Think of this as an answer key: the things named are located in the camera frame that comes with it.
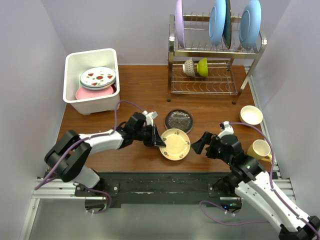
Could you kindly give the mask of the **cream floral small plate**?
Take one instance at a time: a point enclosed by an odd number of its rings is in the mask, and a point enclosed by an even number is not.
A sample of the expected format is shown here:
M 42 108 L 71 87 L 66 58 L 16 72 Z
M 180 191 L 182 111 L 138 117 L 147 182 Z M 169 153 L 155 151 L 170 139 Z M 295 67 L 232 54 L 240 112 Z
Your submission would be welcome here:
M 161 154 L 170 161 L 180 161 L 185 158 L 190 149 L 191 142 L 188 135 L 177 128 L 171 128 L 166 130 L 161 139 L 165 143 L 166 147 L 160 147 Z

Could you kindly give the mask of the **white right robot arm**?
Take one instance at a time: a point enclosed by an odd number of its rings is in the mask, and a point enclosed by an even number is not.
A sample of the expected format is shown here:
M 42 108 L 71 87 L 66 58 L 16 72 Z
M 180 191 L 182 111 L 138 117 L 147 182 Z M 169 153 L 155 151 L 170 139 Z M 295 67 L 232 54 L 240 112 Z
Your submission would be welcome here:
M 235 195 L 248 202 L 278 232 L 281 240 L 319 239 L 320 219 L 309 216 L 276 185 L 264 167 L 245 154 L 235 135 L 219 137 L 205 132 L 191 144 L 196 154 L 206 151 L 210 159 L 229 165 L 230 173 L 215 183 L 227 196 Z

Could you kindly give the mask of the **red rimmed cream plate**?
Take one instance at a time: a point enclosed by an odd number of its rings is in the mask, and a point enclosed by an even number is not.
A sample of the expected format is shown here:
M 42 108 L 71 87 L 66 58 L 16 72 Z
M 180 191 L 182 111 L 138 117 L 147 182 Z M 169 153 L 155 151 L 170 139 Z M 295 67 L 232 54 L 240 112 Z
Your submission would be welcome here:
M 113 93 L 115 93 L 115 92 L 117 91 L 117 87 L 116 87 L 116 85 L 115 85 L 115 84 L 113 84 L 111 87 L 112 87 L 112 89 L 113 89 Z

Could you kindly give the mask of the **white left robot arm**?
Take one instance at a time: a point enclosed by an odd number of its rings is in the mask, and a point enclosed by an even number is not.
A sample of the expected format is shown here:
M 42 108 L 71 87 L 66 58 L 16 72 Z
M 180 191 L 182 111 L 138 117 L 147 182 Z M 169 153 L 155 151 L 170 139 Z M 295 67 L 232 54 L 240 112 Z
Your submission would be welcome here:
M 96 134 L 78 134 L 67 131 L 46 154 L 44 161 L 63 182 L 75 182 L 85 187 L 92 196 L 106 189 L 104 180 L 93 169 L 85 166 L 87 158 L 109 150 L 123 149 L 134 141 L 146 147 L 164 148 L 154 119 L 157 112 L 135 112 L 128 121 L 114 129 Z

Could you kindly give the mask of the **white watermelon pattern plate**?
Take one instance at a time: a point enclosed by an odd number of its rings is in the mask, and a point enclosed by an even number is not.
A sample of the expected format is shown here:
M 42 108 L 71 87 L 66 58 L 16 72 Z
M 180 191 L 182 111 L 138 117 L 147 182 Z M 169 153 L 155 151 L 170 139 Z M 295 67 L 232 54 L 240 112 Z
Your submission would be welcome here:
M 116 80 L 116 72 L 109 67 L 93 67 L 81 74 L 79 81 L 86 86 L 110 85 Z

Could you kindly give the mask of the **pink plate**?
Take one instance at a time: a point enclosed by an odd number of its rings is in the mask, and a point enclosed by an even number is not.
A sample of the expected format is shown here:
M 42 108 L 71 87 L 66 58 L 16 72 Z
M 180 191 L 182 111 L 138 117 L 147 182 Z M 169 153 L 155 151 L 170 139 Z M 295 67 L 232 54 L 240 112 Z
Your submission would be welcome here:
M 98 90 L 80 87 L 75 93 L 75 98 L 76 100 L 85 100 L 85 99 L 91 99 L 91 98 L 105 97 L 105 96 L 112 95 L 113 93 L 114 93 L 114 89 L 112 86 L 109 86 L 104 89 L 98 89 Z

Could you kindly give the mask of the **blue and cream plate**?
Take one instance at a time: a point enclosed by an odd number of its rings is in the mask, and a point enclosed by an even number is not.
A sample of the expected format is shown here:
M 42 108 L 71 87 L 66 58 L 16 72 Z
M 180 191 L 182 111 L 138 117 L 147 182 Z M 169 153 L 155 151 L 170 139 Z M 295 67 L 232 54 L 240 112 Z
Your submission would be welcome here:
M 80 84 L 81 87 L 84 87 L 85 89 L 91 90 L 91 91 L 99 91 L 99 90 L 104 90 L 107 89 L 109 87 L 111 87 L 113 84 L 108 84 L 108 85 L 96 85 L 96 86 L 89 86 L 89 85 L 83 85 Z

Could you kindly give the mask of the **black glossy plate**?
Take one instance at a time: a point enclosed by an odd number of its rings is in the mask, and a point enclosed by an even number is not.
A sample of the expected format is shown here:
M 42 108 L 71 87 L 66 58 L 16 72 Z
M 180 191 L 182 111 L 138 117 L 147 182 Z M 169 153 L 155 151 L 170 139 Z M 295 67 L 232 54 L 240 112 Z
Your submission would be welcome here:
M 171 110 L 164 119 L 164 126 L 167 130 L 179 129 L 188 134 L 194 125 L 193 116 L 184 109 Z

